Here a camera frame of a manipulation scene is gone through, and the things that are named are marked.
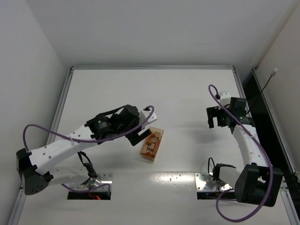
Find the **light long plank block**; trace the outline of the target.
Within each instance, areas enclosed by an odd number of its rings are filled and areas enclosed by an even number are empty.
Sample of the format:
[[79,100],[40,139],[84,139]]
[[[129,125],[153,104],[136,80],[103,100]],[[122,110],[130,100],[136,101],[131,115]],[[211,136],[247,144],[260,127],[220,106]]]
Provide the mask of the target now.
[[155,137],[161,141],[162,134],[160,132],[155,132]]

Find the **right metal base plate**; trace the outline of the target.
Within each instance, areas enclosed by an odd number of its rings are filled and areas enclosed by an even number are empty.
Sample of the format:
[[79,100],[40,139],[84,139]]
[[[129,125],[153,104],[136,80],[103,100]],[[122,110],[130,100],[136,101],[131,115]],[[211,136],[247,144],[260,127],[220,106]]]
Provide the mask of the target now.
[[226,183],[213,181],[213,178],[207,172],[195,173],[195,186],[198,193],[223,192],[232,189],[232,187]]

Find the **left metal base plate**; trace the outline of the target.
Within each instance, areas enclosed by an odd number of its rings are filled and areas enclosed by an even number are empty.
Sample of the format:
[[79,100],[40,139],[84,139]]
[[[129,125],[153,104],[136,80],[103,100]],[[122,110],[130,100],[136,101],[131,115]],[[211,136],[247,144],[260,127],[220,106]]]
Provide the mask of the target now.
[[85,184],[70,183],[68,186],[71,189],[84,191],[94,189],[94,192],[109,192],[113,184],[112,173],[99,173],[95,180],[89,179]]

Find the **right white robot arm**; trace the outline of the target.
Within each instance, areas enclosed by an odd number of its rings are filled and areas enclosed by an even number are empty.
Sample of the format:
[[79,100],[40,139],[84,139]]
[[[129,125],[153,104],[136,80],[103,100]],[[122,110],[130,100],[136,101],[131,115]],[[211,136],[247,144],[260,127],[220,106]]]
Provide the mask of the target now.
[[264,197],[267,207],[273,207],[279,193],[283,172],[273,168],[273,179],[270,180],[268,161],[258,147],[254,120],[246,116],[247,101],[244,98],[232,97],[227,92],[217,94],[216,98],[224,106],[206,109],[208,125],[214,127],[213,119],[217,119],[219,127],[229,127],[238,143],[244,169],[240,172],[233,165],[218,163],[214,166],[212,179],[227,183],[234,189],[238,202],[259,205]]

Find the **metal base plate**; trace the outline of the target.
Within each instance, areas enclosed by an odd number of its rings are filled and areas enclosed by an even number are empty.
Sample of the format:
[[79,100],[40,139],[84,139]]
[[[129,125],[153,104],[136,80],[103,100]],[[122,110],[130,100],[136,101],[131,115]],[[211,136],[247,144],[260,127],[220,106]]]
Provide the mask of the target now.
[[112,173],[99,173],[95,180],[89,179],[85,184],[70,183],[68,186],[71,189],[84,191],[94,189],[94,192],[109,192],[113,184]]
[[223,192],[232,189],[232,187],[226,183],[213,181],[213,178],[207,172],[195,173],[195,186],[198,193]]

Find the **dark red arch block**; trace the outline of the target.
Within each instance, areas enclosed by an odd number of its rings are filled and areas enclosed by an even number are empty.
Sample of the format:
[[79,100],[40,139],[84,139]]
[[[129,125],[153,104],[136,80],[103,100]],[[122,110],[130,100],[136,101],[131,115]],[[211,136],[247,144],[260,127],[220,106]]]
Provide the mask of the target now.
[[146,156],[146,157],[152,157],[152,152],[151,151],[148,151],[148,152],[146,152],[146,153],[144,153],[143,154],[144,156]]

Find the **reddish long plank block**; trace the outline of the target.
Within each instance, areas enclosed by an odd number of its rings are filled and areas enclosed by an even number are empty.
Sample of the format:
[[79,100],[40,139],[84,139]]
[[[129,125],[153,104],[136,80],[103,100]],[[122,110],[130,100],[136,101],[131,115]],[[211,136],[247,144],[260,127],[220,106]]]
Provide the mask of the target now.
[[150,134],[147,138],[146,138],[146,144],[147,145],[151,145],[152,144],[152,138],[155,138],[154,134]]

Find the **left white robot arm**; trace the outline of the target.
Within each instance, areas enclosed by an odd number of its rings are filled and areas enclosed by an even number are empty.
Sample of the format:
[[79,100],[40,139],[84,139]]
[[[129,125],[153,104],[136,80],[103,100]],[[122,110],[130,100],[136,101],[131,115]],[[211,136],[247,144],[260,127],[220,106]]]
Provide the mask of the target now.
[[139,111],[124,105],[102,112],[74,132],[62,135],[50,131],[58,140],[38,149],[25,145],[16,153],[16,168],[25,195],[34,195],[51,185],[62,185],[75,193],[88,193],[110,186],[100,181],[99,173],[85,149],[126,137],[132,146],[151,134],[145,127],[157,119],[154,106]]

